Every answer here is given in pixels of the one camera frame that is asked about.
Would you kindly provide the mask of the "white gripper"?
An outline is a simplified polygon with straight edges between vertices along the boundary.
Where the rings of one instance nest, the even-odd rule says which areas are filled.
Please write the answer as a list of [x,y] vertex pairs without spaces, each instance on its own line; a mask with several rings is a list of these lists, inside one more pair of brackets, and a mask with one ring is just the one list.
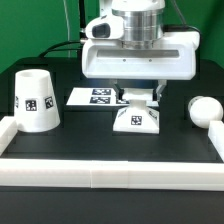
[[[190,80],[196,74],[198,32],[167,32],[151,49],[124,49],[119,40],[89,39],[83,47],[82,72],[88,78],[159,80],[153,99],[159,100],[165,80]],[[124,89],[114,81],[119,100]]]

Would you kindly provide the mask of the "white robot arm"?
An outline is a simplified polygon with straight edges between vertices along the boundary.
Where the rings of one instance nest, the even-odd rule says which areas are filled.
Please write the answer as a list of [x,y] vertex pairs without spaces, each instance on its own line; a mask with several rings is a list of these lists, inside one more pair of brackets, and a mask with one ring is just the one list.
[[165,25],[165,0],[100,0],[85,28],[82,72],[88,78],[190,80],[200,32],[182,21]]

